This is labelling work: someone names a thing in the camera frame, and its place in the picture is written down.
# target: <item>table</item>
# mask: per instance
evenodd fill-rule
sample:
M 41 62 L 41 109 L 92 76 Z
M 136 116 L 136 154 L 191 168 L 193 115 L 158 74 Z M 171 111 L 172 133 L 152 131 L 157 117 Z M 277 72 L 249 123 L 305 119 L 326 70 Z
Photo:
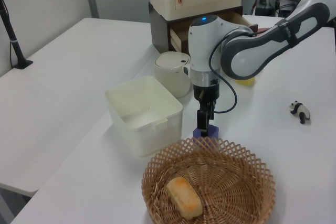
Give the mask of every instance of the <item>table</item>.
M 259 27 L 278 20 L 245 18 L 258 22 Z M 156 57 L 153 54 L 135 78 L 153 74 Z M 228 114 L 217 115 L 213 124 L 219 126 L 220 137 L 256 153 L 274 175 L 277 197 L 269 224 L 334 223 L 335 82 L 330 28 L 321 29 L 270 62 L 253 87 L 230 80 L 238 105 Z M 234 101 L 228 87 L 222 83 L 220 88 L 218 110 Z M 301 125 L 290 114 L 288 105 L 294 100 L 309 108 L 310 124 Z M 198 104 L 191 93 L 180 102 L 184 106 L 182 138 L 191 137 Z M 105 111 L 13 224 L 150 223 L 141 195 L 142 173 L 150 158 L 130 154 Z
M 147 24 L 83 19 L 2 76 L 0 187 L 34 195 L 154 53 Z

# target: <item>toy panda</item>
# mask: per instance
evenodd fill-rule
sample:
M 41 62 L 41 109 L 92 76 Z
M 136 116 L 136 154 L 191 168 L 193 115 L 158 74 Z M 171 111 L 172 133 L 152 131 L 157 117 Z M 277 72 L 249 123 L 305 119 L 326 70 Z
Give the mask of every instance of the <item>toy panda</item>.
M 310 112 L 302 103 L 295 101 L 289 107 L 293 109 L 290 113 L 299 113 L 300 123 L 304 124 L 305 120 L 310 120 Z

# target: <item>black pole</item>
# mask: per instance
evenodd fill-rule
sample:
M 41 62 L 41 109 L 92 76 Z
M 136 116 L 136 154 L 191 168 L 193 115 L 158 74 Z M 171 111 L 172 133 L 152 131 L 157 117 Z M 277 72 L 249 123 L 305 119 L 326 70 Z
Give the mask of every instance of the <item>black pole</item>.
M 25 69 L 26 67 L 28 67 L 33 62 L 31 60 L 26 60 L 25 57 L 22 54 L 19 42 L 17 42 L 14 30 L 13 30 L 12 25 L 11 25 L 11 21 L 9 20 L 9 15 L 6 11 L 4 0 L 0 0 L 0 15 L 1 15 L 1 19 L 4 23 L 4 25 L 5 25 L 5 28 L 7 30 L 10 43 L 12 44 L 13 49 L 14 49 L 15 54 L 16 54 L 16 57 L 17 57 L 17 64 L 15 66 L 13 66 L 13 68 Z

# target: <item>bread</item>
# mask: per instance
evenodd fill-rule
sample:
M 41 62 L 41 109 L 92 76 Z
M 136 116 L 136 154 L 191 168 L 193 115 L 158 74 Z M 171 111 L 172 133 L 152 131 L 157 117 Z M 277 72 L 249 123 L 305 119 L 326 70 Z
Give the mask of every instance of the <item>bread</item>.
M 203 213 L 201 199 L 189 182 L 182 177 L 169 181 L 167 192 L 181 216 L 190 220 Z

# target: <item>woven basket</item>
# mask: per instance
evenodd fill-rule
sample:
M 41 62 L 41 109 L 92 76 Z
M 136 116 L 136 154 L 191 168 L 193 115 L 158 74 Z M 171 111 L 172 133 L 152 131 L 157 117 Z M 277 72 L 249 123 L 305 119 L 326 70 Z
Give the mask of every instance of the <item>woven basket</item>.
M 184 219 L 167 195 L 166 184 L 184 177 L 199 195 L 203 214 Z M 259 224 L 275 203 L 275 183 L 266 164 L 229 141 L 193 138 L 161 150 L 148 163 L 142 195 L 154 223 Z

